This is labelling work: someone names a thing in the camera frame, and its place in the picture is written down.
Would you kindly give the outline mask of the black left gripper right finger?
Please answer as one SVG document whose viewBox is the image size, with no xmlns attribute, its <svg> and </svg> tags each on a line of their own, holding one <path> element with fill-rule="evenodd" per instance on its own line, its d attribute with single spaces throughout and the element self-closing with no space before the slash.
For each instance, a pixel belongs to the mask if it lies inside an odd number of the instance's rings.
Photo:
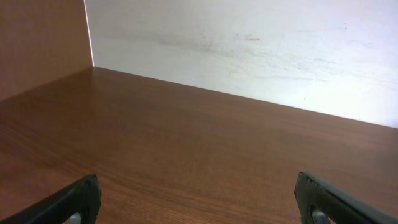
<svg viewBox="0 0 398 224">
<path fill-rule="evenodd" d="M 311 223 L 397 223 L 387 215 L 308 172 L 300 172 L 294 190 L 300 221 Z"/>
</svg>

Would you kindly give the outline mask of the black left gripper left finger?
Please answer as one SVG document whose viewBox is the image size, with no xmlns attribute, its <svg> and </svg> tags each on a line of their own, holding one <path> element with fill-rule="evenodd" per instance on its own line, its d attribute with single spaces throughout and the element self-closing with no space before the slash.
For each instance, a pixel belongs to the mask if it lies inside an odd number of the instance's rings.
<svg viewBox="0 0 398 224">
<path fill-rule="evenodd" d="M 2 220 L 1 224 L 59 224 L 76 213 L 81 223 L 94 224 L 100 207 L 100 183 L 97 175 L 90 174 Z"/>
</svg>

